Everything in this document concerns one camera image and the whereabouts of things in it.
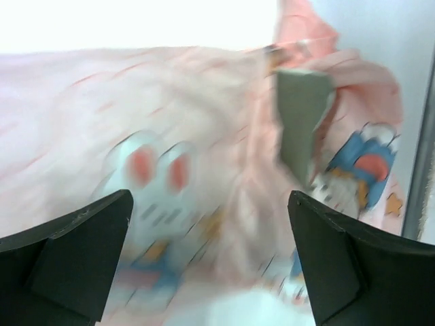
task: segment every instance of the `metal frame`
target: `metal frame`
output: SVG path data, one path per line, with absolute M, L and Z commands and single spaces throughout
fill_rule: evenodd
M 432 153 L 435 149 L 435 59 L 432 62 L 428 93 L 426 95 L 423 121 L 415 157 L 413 178 L 409 189 L 408 203 L 403 222 L 402 236 L 418 240 L 420 219 L 426 202 L 427 185 L 430 181 Z

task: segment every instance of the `pink fabric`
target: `pink fabric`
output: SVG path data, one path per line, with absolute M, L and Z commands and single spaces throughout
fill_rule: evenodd
M 325 71 L 337 87 L 321 129 L 319 166 L 325 153 L 335 154 L 366 123 L 386 123 L 400 132 L 402 119 L 392 76 L 357 52 L 335 52 L 336 38 L 307 1 L 284 3 L 277 43 L 292 56 L 286 66 Z M 198 201 L 188 207 L 194 227 L 177 239 L 169 259 L 186 257 L 187 263 L 180 263 L 185 267 L 201 251 L 198 268 L 188 268 L 166 306 L 152 312 L 146 310 L 152 306 L 148 299 L 157 293 L 129 300 L 138 283 L 146 288 L 154 275 L 132 278 L 130 289 L 114 287 L 120 294 L 111 299 L 102 325 L 161 325 L 189 305 L 253 286 L 290 302 L 298 289 L 288 278 L 294 241 L 287 201 L 300 186 L 277 163 L 281 127 L 273 110 L 273 81 L 265 73 L 260 51 L 177 48 L 0 57 L 0 236 L 85 206 L 96 192 L 101 196 L 97 190 L 124 167 L 125 153 L 111 150 L 125 138 L 122 149 L 136 150 L 145 142 L 159 159 L 186 141 L 196 149 Z M 135 143 L 131 136 L 140 130 L 153 135 Z M 136 203 L 149 200 L 140 194 Z M 398 216 L 385 214 L 394 194 L 402 205 Z M 216 209 L 222 214 L 209 221 L 222 226 L 212 234 L 213 225 L 201 221 Z M 391 176 L 378 205 L 363 219 L 398 233 L 403 209 Z M 204 216 L 199 223 L 194 213 Z M 137 245 L 134 235 L 128 240 Z M 176 251 L 185 242 L 194 248 L 191 256 Z
M 316 159 L 324 150 L 336 153 L 352 132 L 367 123 L 385 124 L 400 137 L 402 102 L 400 88 L 384 67 L 360 58 L 356 50 L 336 50 L 337 32 L 312 10 L 308 0 L 283 0 L 283 15 L 277 45 L 291 59 L 285 67 L 298 67 L 329 74 L 336 86 L 333 109 L 320 128 Z M 399 214 L 391 213 L 393 205 Z M 404 210 L 404 195 L 391 175 L 382 199 L 373 210 L 363 214 L 364 221 L 399 234 Z

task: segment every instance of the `black plastic part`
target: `black plastic part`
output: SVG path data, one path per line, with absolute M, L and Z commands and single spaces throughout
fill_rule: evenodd
M 435 325 L 435 246 L 292 192 L 289 214 L 316 325 Z
M 100 321 L 132 209 L 130 192 L 121 190 L 0 239 L 0 325 Z

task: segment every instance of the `white wall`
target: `white wall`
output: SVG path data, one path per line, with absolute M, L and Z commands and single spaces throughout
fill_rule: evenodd
M 5 0 L 0 53 L 272 43 L 275 0 Z
M 311 0 L 338 32 L 340 48 L 392 70 L 402 86 L 404 125 L 394 170 L 408 191 L 435 47 L 435 1 Z

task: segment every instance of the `blue cartoon figure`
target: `blue cartoon figure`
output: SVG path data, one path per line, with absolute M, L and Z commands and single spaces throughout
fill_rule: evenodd
M 389 124 L 368 123 L 354 132 L 330 161 L 326 174 L 354 185 L 359 212 L 375 207 L 381 198 L 398 140 Z
M 168 259 L 170 245 L 155 242 L 133 263 L 119 263 L 107 312 L 121 307 L 150 312 L 166 309 L 181 285 L 181 272 Z
M 355 131 L 328 164 L 325 173 L 316 176 L 310 195 L 336 211 L 354 219 L 362 211 L 376 206 L 384 192 L 398 148 L 399 136 L 389 124 L 366 124 Z M 387 203 L 395 194 L 390 195 Z M 387 212 L 399 214 L 401 202 L 387 205 Z M 291 277 L 304 282 L 298 251 L 294 251 Z M 305 286 L 294 301 L 305 301 Z

